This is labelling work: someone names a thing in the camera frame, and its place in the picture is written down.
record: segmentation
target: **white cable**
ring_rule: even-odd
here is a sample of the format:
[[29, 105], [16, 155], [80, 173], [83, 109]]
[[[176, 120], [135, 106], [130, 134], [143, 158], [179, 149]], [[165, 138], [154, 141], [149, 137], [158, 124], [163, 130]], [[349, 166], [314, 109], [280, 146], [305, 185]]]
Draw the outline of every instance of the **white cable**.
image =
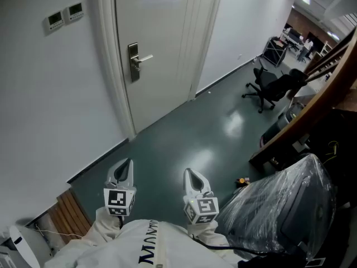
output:
[[49, 231], [49, 230], [41, 230], [41, 229], [33, 229], [35, 231], [40, 231], [40, 232], [50, 232], [50, 233], [54, 233], [56, 235], [67, 235], [67, 236], [71, 236], [71, 235], [74, 235], [74, 236], [78, 236], [80, 238], [82, 238], [81, 235], [76, 235], [74, 233], [70, 233], [70, 234], [65, 234], [65, 233], [58, 233], [58, 232], [55, 232], [55, 231]]

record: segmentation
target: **white round device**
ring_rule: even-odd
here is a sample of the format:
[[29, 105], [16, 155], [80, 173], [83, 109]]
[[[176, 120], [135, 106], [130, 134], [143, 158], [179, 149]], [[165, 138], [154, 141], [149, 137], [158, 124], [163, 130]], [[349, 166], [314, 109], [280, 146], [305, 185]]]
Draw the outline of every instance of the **white round device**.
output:
[[24, 226], [11, 226], [10, 237], [17, 251], [32, 268], [42, 268], [52, 258], [49, 246], [37, 231]]

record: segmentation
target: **green floor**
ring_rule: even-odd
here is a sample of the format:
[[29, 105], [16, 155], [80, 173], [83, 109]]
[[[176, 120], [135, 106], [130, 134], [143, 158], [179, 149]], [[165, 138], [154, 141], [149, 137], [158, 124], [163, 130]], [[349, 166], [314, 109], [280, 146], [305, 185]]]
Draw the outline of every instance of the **green floor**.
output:
[[[282, 64], [269, 71], [278, 77]], [[209, 92], [187, 102], [142, 131], [132, 142], [95, 165], [72, 183], [73, 190], [88, 214], [95, 220], [95, 210], [104, 205], [103, 186], [108, 169], [130, 157], [134, 161], [136, 202], [126, 221], [156, 219], [178, 225], [187, 223], [183, 213], [183, 172], [193, 168], [208, 178], [220, 204], [230, 198], [234, 180], [264, 177], [248, 160], [259, 149], [259, 139], [288, 104], [286, 98], [273, 111], [258, 113], [257, 97], [241, 96], [247, 82], [254, 82], [253, 64], [248, 64], [224, 79]]]

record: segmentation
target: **chair base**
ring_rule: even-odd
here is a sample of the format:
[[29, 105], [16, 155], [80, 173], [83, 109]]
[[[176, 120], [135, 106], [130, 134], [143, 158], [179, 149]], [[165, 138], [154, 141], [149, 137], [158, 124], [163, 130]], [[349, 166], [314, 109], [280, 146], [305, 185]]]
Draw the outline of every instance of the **chair base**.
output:
[[258, 110], [259, 113], [262, 113], [263, 112], [263, 105], [264, 105], [264, 99], [269, 102], [272, 106], [270, 106], [270, 110], [273, 110], [274, 107], [275, 107], [275, 104], [269, 100], [269, 99], [266, 99], [264, 96], [263, 96], [263, 93], [262, 91], [257, 88], [255, 85], [251, 84], [251, 83], [247, 83], [245, 85], [245, 87], [252, 87], [255, 89], [256, 92], [253, 92], [253, 93], [245, 93], [242, 95], [242, 98], [245, 98], [247, 95], [251, 95], [251, 96], [259, 96], [260, 97], [260, 109]]

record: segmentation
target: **door handle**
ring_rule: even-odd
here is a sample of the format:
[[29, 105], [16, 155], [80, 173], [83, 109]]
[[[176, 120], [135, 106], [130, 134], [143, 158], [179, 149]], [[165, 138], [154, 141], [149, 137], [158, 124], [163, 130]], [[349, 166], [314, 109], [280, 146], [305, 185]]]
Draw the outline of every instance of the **door handle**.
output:
[[139, 65], [151, 58], [153, 55], [148, 55], [145, 58], [139, 59], [138, 53], [138, 43], [135, 42], [131, 45], [128, 45], [128, 52], [129, 52], [129, 63], [130, 63], [130, 71], [132, 75], [132, 82], [136, 82], [140, 78], [140, 67]]

